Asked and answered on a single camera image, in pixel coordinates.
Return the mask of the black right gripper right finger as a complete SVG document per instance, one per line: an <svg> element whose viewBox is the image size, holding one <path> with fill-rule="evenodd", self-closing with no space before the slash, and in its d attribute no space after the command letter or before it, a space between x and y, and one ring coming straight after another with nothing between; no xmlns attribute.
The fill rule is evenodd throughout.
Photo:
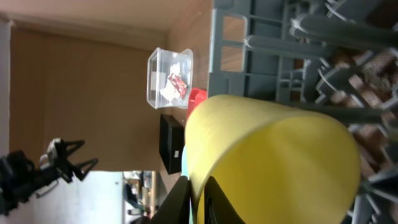
<svg viewBox="0 0 398 224"><path fill-rule="evenodd" d="M245 224L214 177L209 177L204 193L205 224Z"/></svg>

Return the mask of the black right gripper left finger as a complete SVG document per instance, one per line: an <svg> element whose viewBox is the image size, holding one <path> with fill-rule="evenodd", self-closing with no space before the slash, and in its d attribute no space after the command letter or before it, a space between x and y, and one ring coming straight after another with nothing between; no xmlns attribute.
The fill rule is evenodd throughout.
<svg viewBox="0 0 398 224"><path fill-rule="evenodd" d="M151 224L189 224L190 181L180 176L155 215Z"/></svg>

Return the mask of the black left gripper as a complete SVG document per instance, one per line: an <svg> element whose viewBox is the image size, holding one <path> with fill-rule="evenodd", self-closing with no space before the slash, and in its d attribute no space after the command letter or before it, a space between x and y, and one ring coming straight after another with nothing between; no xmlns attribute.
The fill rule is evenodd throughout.
<svg viewBox="0 0 398 224"><path fill-rule="evenodd" d="M51 140L45 154L39 159L40 171L44 175L44 185L39 187L47 187L53 182L54 185L44 192L36 192L36 198L42 198L49 194L58 184L59 179L66 183L71 183L73 177L78 180L84 180L88 173L99 162L97 158L90 159L85 162L72 164L68 157L81 148L85 144L85 140L64 141L62 138Z"/></svg>

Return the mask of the yellow plastic cup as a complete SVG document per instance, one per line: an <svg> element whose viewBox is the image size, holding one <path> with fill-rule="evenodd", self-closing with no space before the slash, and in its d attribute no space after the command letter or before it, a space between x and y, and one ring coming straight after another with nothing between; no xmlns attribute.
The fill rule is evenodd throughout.
<svg viewBox="0 0 398 224"><path fill-rule="evenodd" d="M185 144L195 223L210 178L246 223L341 223L358 191L356 142L325 114L212 96L190 114Z"/></svg>

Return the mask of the red snack wrapper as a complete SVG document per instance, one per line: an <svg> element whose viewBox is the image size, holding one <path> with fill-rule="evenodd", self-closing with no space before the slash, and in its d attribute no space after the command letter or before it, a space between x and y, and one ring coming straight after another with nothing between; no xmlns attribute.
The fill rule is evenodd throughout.
<svg viewBox="0 0 398 224"><path fill-rule="evenodd" d="M176 75L175 73L172 73L171 75L169 75L168 79L172 83L173 87L179 93L181 99L184 99L185 95L187 93L187 85L182 80L181 76Z"/></svg>

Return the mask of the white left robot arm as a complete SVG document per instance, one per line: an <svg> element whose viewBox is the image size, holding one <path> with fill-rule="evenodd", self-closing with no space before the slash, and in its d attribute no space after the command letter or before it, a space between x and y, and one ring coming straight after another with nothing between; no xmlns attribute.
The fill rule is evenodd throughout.
<svg viewBox="0 0 398 224"><path fill-rule="evenodd" d="M33 194L37 198L45 196L47 192L40 194L38 190L51 184L58 185L60 179L68 184L74 177L84 180L99 160L92 158L77 164L68 160L84 144L84 140L53 139L40 157L40 161L46 159L47 162L37 169L23 151L1 156L1 215L8 216L20 203L27 203Z"/></svg>

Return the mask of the black waste tray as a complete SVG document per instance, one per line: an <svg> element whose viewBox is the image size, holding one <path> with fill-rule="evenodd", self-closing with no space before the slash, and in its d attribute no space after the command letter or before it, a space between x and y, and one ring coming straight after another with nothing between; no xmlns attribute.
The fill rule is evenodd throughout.
<svg viewBox="0 0 398 224"><path fill-rule="evenodd" d="M160 115L159 154L168 174L182 170L184 127L169 114Z"/></svg>

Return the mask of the clear plastic waste bin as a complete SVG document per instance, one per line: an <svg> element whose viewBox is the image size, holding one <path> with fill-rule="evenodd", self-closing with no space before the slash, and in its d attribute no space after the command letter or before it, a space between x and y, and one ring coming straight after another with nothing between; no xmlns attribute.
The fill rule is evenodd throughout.
<svg viewBox="0 0 398 224"><path fill-rule="evenodd" d="M167 83L172 65L180 64L180 76L187 85L184 99L167 101L161 94ZM192 90L193 80L193 51L186 49L182 52L172 52L160 47L156 48L147 62L147 102L155 109L177 107L188 108L188 97Z"/></svg>

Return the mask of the grey dishwasher rack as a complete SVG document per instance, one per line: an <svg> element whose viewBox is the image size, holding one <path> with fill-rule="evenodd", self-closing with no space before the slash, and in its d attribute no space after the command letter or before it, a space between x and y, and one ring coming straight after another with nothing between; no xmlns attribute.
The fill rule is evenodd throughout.
<svg viewBox="0 0 398 224"><path fill-rule="evenodd" d="M325 106L322 85L335 84L359 98L348 77L371 58L367 52L348 68L329 67L337 46L353 42L364 27L322 14L322 1L215 0L211 25L208 96L234 95L290 105L300 93L300 109L330 115L350 131L375 124L387 132L382 111ZM325 75L322 67L329 67Z"/></svg>

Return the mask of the white tissue in bin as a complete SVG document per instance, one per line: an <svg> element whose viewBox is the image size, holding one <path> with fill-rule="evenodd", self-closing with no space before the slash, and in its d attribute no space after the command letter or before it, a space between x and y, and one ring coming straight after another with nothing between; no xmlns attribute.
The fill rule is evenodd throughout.
<svg viewBox="0 0 398 224"><path fill-rule="evenodd" d="M167 100L172 101L180 96L178 90L174 87L170 81L173 74L176 74L180 78L180 64L176 63L170 68L170 75L167 78L167 83L163 89L160 90L160 94Z"/></svg>

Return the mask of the red plastic tray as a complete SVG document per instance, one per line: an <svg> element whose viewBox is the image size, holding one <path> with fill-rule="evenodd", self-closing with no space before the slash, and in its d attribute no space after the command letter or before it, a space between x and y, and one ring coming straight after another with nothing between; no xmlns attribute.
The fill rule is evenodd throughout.
<svg viewBox="0 0 398 224"><path fill-rule="evenodd" d="M188 109L187 109L187 117L189 118L192 111L203 101L207 99L207 91L193 88L190 92L190 96L188 99Z"/></svg>

